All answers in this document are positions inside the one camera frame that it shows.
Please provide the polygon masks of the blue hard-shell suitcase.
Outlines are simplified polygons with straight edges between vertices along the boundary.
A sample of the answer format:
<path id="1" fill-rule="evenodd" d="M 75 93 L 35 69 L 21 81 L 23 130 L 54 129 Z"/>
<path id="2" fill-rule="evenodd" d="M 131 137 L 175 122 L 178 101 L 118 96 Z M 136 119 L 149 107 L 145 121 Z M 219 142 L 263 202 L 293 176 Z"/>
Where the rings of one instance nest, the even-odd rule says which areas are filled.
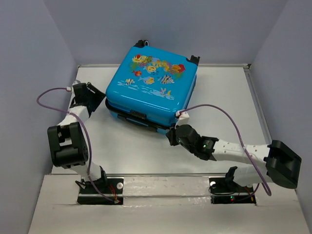
<path id="1" fill-rule="evenodd" d="M 177 122 L 196 84 L 199 57 L 151 47 L 130 48 L 106 89 L 105 105 L 116 118 L 161 134 Z"/>

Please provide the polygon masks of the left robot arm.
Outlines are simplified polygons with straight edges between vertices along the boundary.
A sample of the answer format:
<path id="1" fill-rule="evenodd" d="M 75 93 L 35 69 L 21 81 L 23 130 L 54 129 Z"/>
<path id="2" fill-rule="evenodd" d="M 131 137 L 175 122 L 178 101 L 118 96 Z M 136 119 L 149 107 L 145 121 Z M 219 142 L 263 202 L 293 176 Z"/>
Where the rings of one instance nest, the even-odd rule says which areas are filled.
<path id="1" fill-rule="evenodd" d="M 47 130 L 52 163 L 80 175 L 82 187 L 91 186 L 102 193 L 108 187 L 107 175 L 92 161 L 91 141 L 84 122 L 95 112 L 105 94 L 89 82 L 75 81 L 65 90 L 72 94 L 66 116 Z"/>

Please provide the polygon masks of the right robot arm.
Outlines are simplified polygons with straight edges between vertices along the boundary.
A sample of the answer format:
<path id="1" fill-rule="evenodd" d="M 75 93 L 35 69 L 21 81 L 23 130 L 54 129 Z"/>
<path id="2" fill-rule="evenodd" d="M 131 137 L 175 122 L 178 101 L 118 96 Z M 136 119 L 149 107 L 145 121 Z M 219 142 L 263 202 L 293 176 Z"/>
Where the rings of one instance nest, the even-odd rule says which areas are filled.
<path id="1" fill-rule="evenodd" d="M 170 129 L 166 137 L 171 146 L 180 145 L 201 160 L 243 163 L 243 167 L 235 165 L 227 171 L 224 185 L 229 191 L 258 183 L 274 183 L 287 189 L 298 186 L 302 159 L 282 141 L 241 146 L 201 136 L 188 124 Z"/>

